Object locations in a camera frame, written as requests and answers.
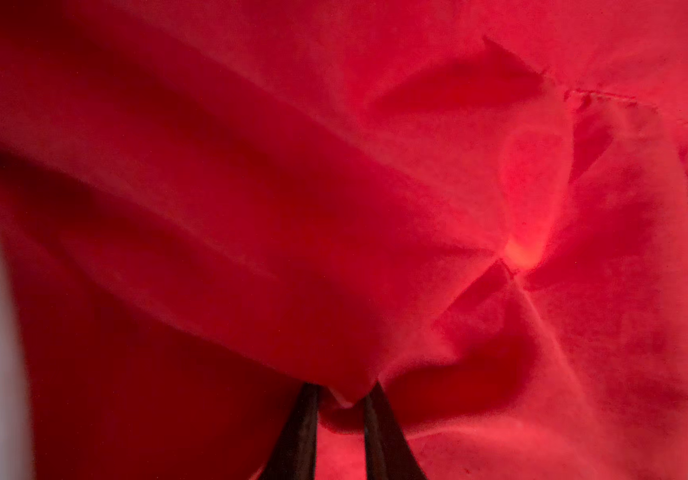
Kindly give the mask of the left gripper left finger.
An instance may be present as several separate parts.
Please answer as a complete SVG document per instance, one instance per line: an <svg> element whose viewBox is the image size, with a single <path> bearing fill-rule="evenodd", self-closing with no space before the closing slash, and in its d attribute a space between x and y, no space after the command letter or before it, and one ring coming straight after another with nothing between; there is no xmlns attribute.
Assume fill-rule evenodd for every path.
<svg viewBox="0 0 688 480"><path fill-rule="evenodd" d="M314 480L320 387L303 385L259 480Z"/></svg>

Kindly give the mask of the red shorts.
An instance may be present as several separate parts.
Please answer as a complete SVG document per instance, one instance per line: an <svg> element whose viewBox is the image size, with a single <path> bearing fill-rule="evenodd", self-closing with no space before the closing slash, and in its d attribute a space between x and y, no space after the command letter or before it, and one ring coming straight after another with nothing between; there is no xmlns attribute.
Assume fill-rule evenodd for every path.
<svg viewBox="0 0 688 480"><path fill-rule="evenodd" d="M688 1L0 1L39 479L688 478Z"/></svg>

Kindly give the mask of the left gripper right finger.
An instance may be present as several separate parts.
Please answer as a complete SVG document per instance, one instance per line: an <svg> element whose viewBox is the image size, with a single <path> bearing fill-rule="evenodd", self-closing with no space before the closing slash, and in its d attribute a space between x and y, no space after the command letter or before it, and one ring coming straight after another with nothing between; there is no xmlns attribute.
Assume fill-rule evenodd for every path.
<svg viewBox="0 0 688 480"><path fill-rule="evenodd" d="M380 383L363 399L368 480L426 480Z"/></svg>

